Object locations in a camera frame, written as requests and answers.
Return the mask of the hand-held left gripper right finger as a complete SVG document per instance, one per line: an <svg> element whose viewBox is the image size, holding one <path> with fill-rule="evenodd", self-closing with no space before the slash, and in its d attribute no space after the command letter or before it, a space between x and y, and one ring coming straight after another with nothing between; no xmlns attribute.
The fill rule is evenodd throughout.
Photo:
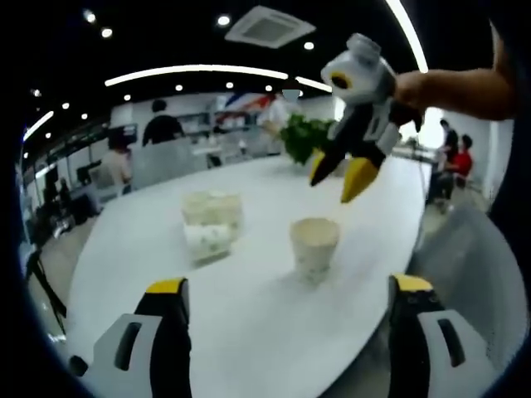
<svg viewBox="0 0 531 398"><path fill-rule="evenodd" d="M390 397L481 397L495 381L486 342L423 278L389 277Z"/></svg>

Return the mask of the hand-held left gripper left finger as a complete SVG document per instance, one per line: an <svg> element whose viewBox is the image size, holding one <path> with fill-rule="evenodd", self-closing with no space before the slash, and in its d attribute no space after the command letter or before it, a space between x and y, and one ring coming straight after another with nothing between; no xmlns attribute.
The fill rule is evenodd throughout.
<svg viewBox="0 0 531 398"><path fill-rule="evenodd" d="M189 321L187 279L151 284L96 341L80 379L94 397L190 397Z"/></svg>

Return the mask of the person's right hand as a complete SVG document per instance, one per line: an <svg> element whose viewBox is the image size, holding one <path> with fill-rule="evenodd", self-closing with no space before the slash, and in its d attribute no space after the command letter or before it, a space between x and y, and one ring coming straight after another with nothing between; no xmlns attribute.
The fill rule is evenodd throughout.
<svg viewBox="0 0 531 398"><path fill-rule="evenodd" d="M426 109L425 87L426 74L420 71L399 74L396 76L393 98L413 109Z"/></svg>

